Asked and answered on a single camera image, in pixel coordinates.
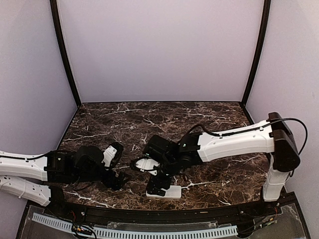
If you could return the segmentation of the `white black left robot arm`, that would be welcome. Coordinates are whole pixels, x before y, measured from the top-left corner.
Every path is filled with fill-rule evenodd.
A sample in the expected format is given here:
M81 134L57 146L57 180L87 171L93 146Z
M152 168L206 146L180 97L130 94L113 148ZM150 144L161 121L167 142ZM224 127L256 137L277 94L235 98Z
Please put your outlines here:
M105 150L81 146L77 151L53 150L39 155L0 153L0 189L3 192L48 206L59 217L70 213L63 201L63 190L54 183L101 182L106 188L120 190L130 175L114 171L123 146L112 143Z

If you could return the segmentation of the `white remote control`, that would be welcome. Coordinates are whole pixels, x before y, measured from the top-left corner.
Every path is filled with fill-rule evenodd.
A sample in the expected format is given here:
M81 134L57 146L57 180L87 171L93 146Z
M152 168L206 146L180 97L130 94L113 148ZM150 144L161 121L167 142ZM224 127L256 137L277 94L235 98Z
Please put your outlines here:
M158 199L180 199L181 186L170 185L166 188L149 188L146 190L146 196Z

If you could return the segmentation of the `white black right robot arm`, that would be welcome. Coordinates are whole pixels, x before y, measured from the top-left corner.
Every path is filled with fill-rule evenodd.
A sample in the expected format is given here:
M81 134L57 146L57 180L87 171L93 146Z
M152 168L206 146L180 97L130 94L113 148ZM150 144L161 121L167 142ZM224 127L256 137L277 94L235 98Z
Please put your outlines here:
M171 185L171 179L182 170L213 160L249 153L271 156L267 179L262 187L262 199L254 211L265 216L280 197L285 182L300 165L300 154L287 121L279 113L269 113L268 119L245 127L212 132L202 124L194 125L179 141L154 135L146 144L143 156L134 163L141 172L151 174L147 184L148 197L181 198L181 187Z

